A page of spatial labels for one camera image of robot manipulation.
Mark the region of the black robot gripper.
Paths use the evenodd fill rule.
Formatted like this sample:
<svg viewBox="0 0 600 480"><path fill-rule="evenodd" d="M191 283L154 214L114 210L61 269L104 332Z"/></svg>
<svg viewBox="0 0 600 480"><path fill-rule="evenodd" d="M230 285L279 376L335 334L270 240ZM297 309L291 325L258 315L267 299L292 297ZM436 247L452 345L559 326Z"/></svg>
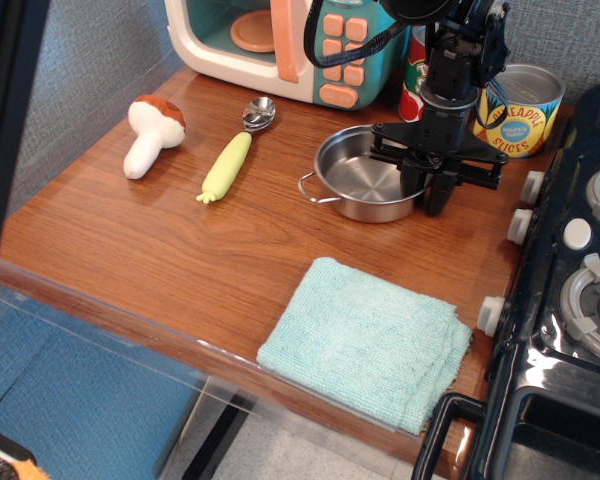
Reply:
<svg viewBox="0 0 600 480"><path fill-rule="evenodd" d="M370 156L400 169L404 197L419 195L425 173L434 175L426 213L440 215L457 183L497 189L506 154L477 138L468 120L477 100L466 104L436 98L425 102L422 117L412 123L376 123Z"/></svg>

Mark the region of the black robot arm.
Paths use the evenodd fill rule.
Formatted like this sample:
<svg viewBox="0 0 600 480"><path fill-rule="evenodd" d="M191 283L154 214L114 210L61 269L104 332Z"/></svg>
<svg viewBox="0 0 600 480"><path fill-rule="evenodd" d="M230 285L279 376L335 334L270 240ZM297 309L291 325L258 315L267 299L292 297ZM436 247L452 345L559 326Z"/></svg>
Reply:
<svg viewBox="0 0 600 480"><path fill-rule="evenodd" d="M422 116L414 123L377 123L370 156L400 172L403 196L426 193L438 216L454 188L498 188L505 153L479 140L468 124L481 90L504 70L505 1L384 1L398 26L425 28L428 71L420 87Z"/></svg>

